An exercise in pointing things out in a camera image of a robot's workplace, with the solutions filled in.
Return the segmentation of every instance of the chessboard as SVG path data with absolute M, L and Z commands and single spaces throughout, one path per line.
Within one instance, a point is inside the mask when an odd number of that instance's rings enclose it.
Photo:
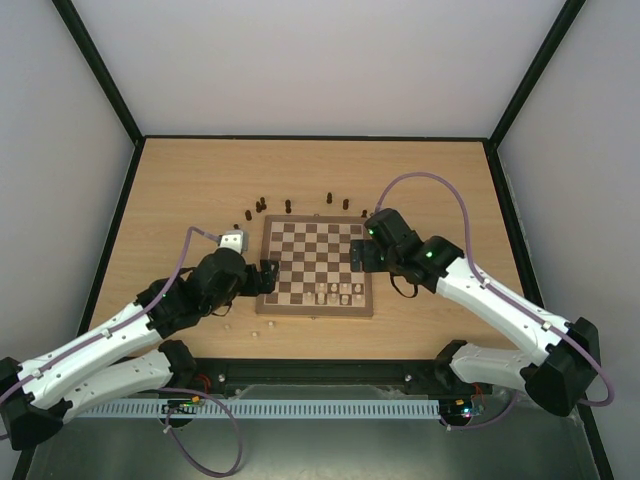
M 280 262 L 274 292 L 256 313 L 311 317 L 373 316 L 371 274 L 352 272 L 351 240 L 369 238 L 360 217 L 267 215 L 262 254 Z

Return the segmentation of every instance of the gray floor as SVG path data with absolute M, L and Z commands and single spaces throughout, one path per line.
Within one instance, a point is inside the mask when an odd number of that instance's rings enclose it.
M 491 409 L 501 408 L 502 400 L 492 399 Z M 446 432 L 435 421 L 244 420 L 246 455 L 233 478 L 598 478 L 576 418 L 553 417 L 523 401 L 504 421 L 469 432 Z M 227 422 L 194 421 L 179 435 L 207 467 L 226 470 L 233 463 L 235 440 Z M 180 456 L 156 420 L 78 419 L 38 448 L 28 478 L 205 477 Z

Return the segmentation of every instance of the wooden table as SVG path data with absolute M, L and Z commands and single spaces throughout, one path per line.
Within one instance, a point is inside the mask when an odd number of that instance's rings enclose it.
M 296 214 L 360 215 L 373 209 L 393 178 L 418 170 L 441 175 L 460 190 L 471 216 L 476 262 L 520 292 L 481 143 L 149 139 L 91 327 L 171 273 L 190 225 L 219 234 L 238 223 L 250 234 L 246 259 L 256 262 L 264 215 L 283 214 L 286 199 Z M 332 205 L 325 201 L 329 191 Z M 259 197 L 268 204 L 262 214 L 255 213 Z M 344 198 L 348 212 L 342 210 Z M 398 209 L 423 239 L 437 234 L 464 245 L 460 209 L 437 182 L 405 180 L 385 206 Z M 251 222 L 244 218 L 247 209 Z M 185 265 L 195 266 L 215 248 L 196 237 Z M 254 299 L 237 298 L 227 317 L 203 318 L 172 338 L 183 340 L 194 356 L 217 358 L 429 359 L 458 338 L 510 346 L 482 320 L 427 290 L 404 299 L 385 274 L 374 275 L 373 287 L 371 319 L 258 316 Z

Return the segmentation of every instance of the dark brown square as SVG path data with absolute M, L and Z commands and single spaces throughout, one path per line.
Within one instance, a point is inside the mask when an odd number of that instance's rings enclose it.
M 278 303 L 278 294 L 270 293 L 269 295 L 265 295 L 264 303 L 276 304 Z

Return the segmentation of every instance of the wall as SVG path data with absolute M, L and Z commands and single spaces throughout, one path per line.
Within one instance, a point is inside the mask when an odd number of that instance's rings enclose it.
M 0 85 L 0 357 L 25 359 L 75 335 L 132 146 L 48 0 L 0 3 Z
M 76 0 L 146 134 L 487 136 L 562 0 Z
M 600 329 L 618 396 L 594 413 L 616 478 L 640 470 L 638 18 L 634 0 L 587 2 L 500 149 L 545 301 Z

